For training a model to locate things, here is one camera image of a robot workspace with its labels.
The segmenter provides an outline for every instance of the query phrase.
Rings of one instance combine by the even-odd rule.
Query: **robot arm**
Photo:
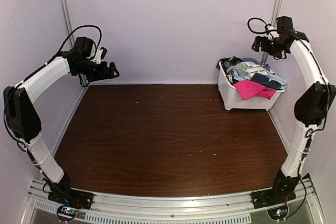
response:
[[[114,62],[107,66],[101,61],[107,50],[101,48],[90,57],[93,41],[86,37],[76,39],[70,51],[61,51],[53,59],[39,68],[29,78],[14,87],[4,90],[5,125],[11,129],[15,138],[24,145],[33,164],[52,184],[49,199],[65,204],[78,198],[80,204],[89,208],[91,195],[78,193],[71,189],[70,178],[56,163],[47,148],[41,133],[41,121],[34,109],[34,103],[51,85],[67,74],[84,74],[89,82],[113,79],[119,76]]]
[[[294,30],[290,17],[277,18],[276,30],[270,25],[266,25],[265,29],[268,37],[257,36],[252,49],[259,51],[261,47],[275,59],[286,59],[286,54],[292,54],[305,79],[306,92],[295,104],[296,132],[288,157],[274,180],[273,188],[263,191],[263,200],[259,195],[252,194],[252,198],[258,198],[254,201],[255,208],[295,198],[294,190],[301,179],[315,132],[321,130],[319,126],[323,119],[325,124],[336,94],[335,86],[329,83],[312,52],[309,39],[304,33]]]

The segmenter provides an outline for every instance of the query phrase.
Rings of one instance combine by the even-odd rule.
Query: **white wall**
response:
[[[246,22],[269,18],[273,2],[68,0],[73,26],[99,25],[119,68],[120,78],[102,83],[216,83],[218,59],[258,55]]]
[[[21,81],[59,48],[65,34],[59,0],[0,0],[0,90]],[[52,86],[36,103],[43,134],[53,148],[70,111],[78,101],[78,79]],[[3,96],[0,98],[3,111]],[[17,223],[29,185],[38,170],[0,123],[0,223]]]
[[[313,51],[332,84],[336,84],[336,0],[284,0],[281,15],[293,18],[296,30],[306,33]],[[303,76],[296,61],[289,55],[282,62],[270,60],[277,73],[285,77],[289,86],[280,97],[274,111],[289,144],[295,132],[293,107],[304,93]],[[328,223],[334,223],[336,182],[336,105],[331,107],[325,131],[318,132],[304,168],[310,172],[321,200]]]

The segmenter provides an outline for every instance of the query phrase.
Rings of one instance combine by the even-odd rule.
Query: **laundry basket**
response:
[[[277,90],[273,95],[271,100],[264,97],[255,96],[248,100],[243,100],[237,89],[231,85],[231,83],[226,78],[222,64],[219,64],[219,78],[218,78],[218,89],[222,96],[224,107],[227,110],[231,109],[259,109],[259,110],[269,110],[272,108],[274,103],[277,101],[279,96],[284,93],[285,90]]]

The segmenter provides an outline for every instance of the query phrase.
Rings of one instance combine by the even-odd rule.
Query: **wooden floor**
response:
[[[285,158],[267,112],[213,85],[91,86],[56,154],[73,187],[133,196],[270,187]]]

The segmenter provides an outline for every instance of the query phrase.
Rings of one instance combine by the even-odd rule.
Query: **wire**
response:
[[[48,193],[51,192],[51,190],[50,190],[50,191],[45,191],[46,185],[49,185],[49,184],[48,184],[47,182],[45,182],[45,184],[44,184],[43,187],[42,187],[42,191],[43,191],[45,194],[48,194]]]
[[[97,43],[97,46],[95,46],[96,50],[95,50],[95,53],[94,55],[90,58],[90,59],[93,59],[95,56],[96,56],[96,53],[97,53],[97,50],[98,50],[98,47],[100,45],[100,42],[101,42],[101,38],[102,38],[102,32],[100,30],[100,28],[98,26],[95,26],[95,25],[83,25],[83,26],[79,26],[77,28],[75,28],[67,37],[66,39],[63,41],[62,45],[60,46],[59,50],[57,53],[60,53],[65,45],[65,43],[68,41],[68,39],[75,33],[75,31],[77,31],[78,29],[80,28],[85,28],[85,27],[93,27],[93,28],[96,28],[98,31],[99,31],[99,40],[98,40],[98,43]]]
[[[72,201],[70,201],[68,204],[71,204],[72,202],[76,201],[74,198],[70,197],[69,195],[67,195],[65,192],[63,192],[61,189],[59,189],[57,186],[54,185],[53,182],[51,182],[49,180],[49,178],[45,175],[45,173],[43,173],[44,179],[45,181],[48,183],[50,190],[52,190],[51,186],[56,189],[57,191],[59,191],[61,194],[63,194],[64,196],[66,196],[67,198],[71,199]]]
[[[68,39],[75,33],[75,31],[79,30],[80,28],[85,28],[85,27],[93,27],[93,28],[96,28],[98,31],[99,31],[99,40],[98,40],[98,44],[96,44],[94,41],[93,41],[93,44],[95,46],[95,53],[92,57],[90,57],[89,59],[92,60],[96,54],[97,54],[97,51],[98,51],[98,47],[100,45],[100,42],[101,42],[101,38],[102,38],[102,32],[101,32],[101,29],[98,27],[98,26],[95,26],[95,25],[83,25],[83,26],[79,26],[77,28],[75,28],[67,37],[66,39],[62,42],[60,48],[58,49],[58,52],[56,53],[57,55],[60,54],[60,52],[62,51],[65,43],[68,41]],[[90,83],[88,83],[87,85],[84,85],[83,83],[83,79],[82,79],[82,76],[80,74],[78,74],[78,78],[79,78],[79,83],[80,85],[83,87],[83,88],[87,88],[89,86]]]
[[[300,168],[301,168],[301,164],[302,163],[300,163],[300,165],[299,165],[299,168],[298,168],[298,177],[299,177],[299,180],[300,180],[300,182],[301,182],[301,184],[302,184],[302,186],[303,186],[303,188],[304,188],[304,198],[303,198],[303,200],[302,200],[302,202],[301,202],[301,204],[299,205],[299,207],[297,208],[297,209],[295,209],[295,211],[294,212],[292,212],[289,216],[287,216],[286,217],[286,220],[288,219],[288,218],[290,218],[290,217],[292,217],[302,206],[303,206],[303,203],[305,203],[305,201],[306,201],[306,198],[307,198],[307,189],[306,189],[306,186],[304,185],[304,183],[303,183],[303,181],[302,181],[302,179],[301,179],[301,175],[300,175]]]
[[[265,27],[265,31],[254,31],[254,30],[252,30],[252,28],[250,27],[250,22],[251,22],[252,20],[259,20],[259,21],[263,22],[263,23],[265,24],[266,27],[267,27],[268,25],[270,25],[270,24],[266,23],[262,18],[257,18],[257,17],[250,18],[250,19],[247,21],[247,27],[248,27],[248,29],[249,29],[252,33],[254,33],[254,34],[266,34],[266,33],[267,33],[267,29],[266,29],[266,27]]]

